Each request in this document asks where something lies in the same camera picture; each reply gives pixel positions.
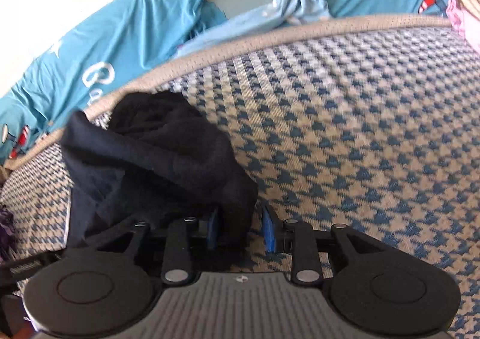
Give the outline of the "blue cartoon airplane duvet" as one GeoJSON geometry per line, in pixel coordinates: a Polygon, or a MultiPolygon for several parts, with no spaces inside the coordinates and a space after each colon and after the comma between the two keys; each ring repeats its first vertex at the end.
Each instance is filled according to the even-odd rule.
{"type": "Polygon", "coordinates": [[[457,0],[268,0],[234,17],[209,0],[114,0],[58,37],[1,99],[1,166],[52,145],[78,159],[143,165],[227,141],[175,97],[151,91],[176,76],[275,43],[349,31],[437,26],[462,40],[457,0]]]}

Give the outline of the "houndstooth blue beige mattress cover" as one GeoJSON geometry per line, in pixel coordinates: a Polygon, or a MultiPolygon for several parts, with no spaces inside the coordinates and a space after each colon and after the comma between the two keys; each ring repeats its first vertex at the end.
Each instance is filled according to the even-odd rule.
{"type": "MultiPolygon", "coordinates": [[[[193,217],[195,277],[162,291],[137,324],[109,337],[477,338],[479,336],[479,55],[437,26],[349,31],[275,43],[154,88],[181,94],[224,131],[258,187],[243,259],[206,261],[213,218],[193,217]],[[447,332],[369,334],[335,315],[316,288],[290,281],[289,254],[264,246],[261,204],[280,220],[330,230],[345,224],[446,272],[460,289],[447,332]]],[[[17,251],[1,294],[19,295],[67,249],[105,242],[145,222],[67,244],[73,183],[59,145],[11,170],[1,207],[17,251]]],[[[152,229],[166,229],[172,222],[152,229]]]]}

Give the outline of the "black sweatshirt with red logo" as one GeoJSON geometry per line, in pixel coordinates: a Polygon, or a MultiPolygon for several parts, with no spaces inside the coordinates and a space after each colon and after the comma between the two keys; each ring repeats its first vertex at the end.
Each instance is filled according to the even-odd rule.
{"type": "Polygon", "coordinates": [[[243,259],[258,187],[229,136],[181,94],[130,93],[104,129],[74,112],[60,146],[73,183],[68,246],[117,225],[158,229],[194,216],[215,221],[208,263],[223,270],[243,259]]]}

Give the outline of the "pink striped cloth pile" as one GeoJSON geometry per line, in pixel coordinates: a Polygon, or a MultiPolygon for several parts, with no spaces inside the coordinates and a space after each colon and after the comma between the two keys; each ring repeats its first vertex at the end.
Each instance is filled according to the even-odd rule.
{"type": "Polygon", "coordinates": [[[479,0],[448,0],[452,27],[472,45],[479,44],[479,0]]]}

